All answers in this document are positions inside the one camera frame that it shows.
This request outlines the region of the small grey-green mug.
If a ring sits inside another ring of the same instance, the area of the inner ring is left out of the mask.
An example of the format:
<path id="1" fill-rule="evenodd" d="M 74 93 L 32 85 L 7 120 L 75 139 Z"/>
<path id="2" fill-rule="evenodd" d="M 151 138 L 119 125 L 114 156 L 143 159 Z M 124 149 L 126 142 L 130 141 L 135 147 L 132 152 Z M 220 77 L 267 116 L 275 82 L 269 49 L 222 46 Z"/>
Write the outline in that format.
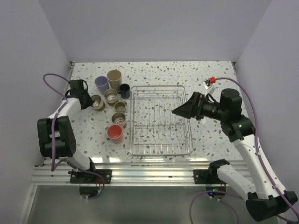
<path id="1" fill-rule="evenodd" d="M 125 113 L 127 109 L 127 102 L 126 101 L 118 101 L 114 104 L 114 109 L 116 112 Z"/>

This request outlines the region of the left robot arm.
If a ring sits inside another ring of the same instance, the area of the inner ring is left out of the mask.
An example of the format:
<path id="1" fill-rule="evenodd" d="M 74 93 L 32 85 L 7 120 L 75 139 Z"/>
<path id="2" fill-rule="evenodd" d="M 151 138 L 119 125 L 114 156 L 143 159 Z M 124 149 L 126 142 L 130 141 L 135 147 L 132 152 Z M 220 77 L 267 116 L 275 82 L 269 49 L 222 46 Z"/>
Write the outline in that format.
<path id="1" fill-rule="evenodd" d="M 77 143 L 71 126 L 71 118 L 81 110 L 93 105 L 93 100 L 88 93 L 87 82 L 82 79 L 68 82 L 70 88 L 62 94 L 53 88 L 47 81 L 46 85 L 63 97 L 61 105 L 47 118 L 37 121 L 37 131 L 41 155 L 51 158 L 51 171 L 66 162 L 75 170 L 75 176 L 86 183 L 92 183 L 97 178 L 92 160 L 77 151 Z"/>

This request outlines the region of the cream brown-banded cup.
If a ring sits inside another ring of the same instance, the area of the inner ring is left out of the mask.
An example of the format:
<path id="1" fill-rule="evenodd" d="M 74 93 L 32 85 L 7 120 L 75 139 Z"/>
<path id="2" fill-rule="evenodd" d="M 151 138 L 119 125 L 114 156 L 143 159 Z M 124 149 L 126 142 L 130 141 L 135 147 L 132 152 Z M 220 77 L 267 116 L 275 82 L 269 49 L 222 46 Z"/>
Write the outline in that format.
<path id="1" fill-rule="evenodd" d="M 102 98 L 99 95 L 93 95 L 91 96 L 91 99 L 93 100 L 92 107 L 94 110 L 100 112 L 105 109 L 106 107 L 105 102 L 102 100 Z"/>
<path id="2" fill-rule="evenodd" d="M 114 106 L 118 102 L 118 93 L 114 89 L 108 89 L 104 93 L 104 97 L 109 106 Z"/>

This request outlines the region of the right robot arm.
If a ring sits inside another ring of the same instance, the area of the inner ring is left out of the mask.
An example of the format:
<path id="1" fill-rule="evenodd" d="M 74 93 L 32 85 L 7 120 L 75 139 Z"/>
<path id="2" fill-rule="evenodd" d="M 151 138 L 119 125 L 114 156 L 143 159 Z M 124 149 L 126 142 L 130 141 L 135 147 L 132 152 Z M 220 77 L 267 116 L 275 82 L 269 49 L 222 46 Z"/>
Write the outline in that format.
<path id="1" fill-rule="evenodd" d="M 209 180 L 228 184 L 245 201 L 249 214 L 257 222 L 289 210 L 298 198 L 295 192 L 286 190 L 255 143 L 256 129 L 252 121 L 242 115 L 239 92 L 224 89 L 219 102 L 212 102 L 210 98 L 210 94 L 194 92 L 186 103 L 172 112 L 186 119 L 218 120 L 222 131 L 242 156 L 253 181 L 239 174 L 225 159 L 209 164 Z"/>

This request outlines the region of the dark blue mug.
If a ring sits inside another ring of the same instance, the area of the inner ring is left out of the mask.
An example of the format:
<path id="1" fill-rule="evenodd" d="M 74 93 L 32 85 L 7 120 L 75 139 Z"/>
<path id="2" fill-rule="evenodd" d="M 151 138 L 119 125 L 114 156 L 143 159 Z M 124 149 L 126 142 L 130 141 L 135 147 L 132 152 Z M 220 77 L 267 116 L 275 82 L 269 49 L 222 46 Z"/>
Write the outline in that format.
<path id="1" fill-rule="evenodd" d="M 128 84 L 121 84 L 117 93 L 120 94 L 121 98 L 128 99 L 131 95 L 130 86 Z"/>

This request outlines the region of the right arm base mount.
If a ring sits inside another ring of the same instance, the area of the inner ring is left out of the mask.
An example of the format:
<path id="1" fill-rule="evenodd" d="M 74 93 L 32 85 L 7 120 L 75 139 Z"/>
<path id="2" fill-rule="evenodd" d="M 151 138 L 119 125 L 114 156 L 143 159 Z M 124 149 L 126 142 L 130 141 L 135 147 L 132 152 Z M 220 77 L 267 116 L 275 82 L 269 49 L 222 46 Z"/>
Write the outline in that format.
<path id="1" fill-rule="evenodd" d="M 209 169 L 194 169 L 193 180 L 195 184 L 224 184 L 224 181 L 218 178 L 216 171 Z"/>

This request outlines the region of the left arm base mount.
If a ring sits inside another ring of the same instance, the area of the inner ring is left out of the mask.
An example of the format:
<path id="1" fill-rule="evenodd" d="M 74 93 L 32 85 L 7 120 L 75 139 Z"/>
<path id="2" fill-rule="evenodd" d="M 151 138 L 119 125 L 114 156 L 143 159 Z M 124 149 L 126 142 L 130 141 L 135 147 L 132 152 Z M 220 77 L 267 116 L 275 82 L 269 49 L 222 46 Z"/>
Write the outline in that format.
<path id="1" fill-rule="evenodd" d="M 68 174 L 71 175 L 70 183 L 72 184 L 95 184 L 95 183 L 105 183 L 110 184 L 112 178 L 112 170 L 110 169 L 97 169 L 94 174 L 87 174 L 84 172 L 75 172 L 74 170 L 69 171 Z"/>

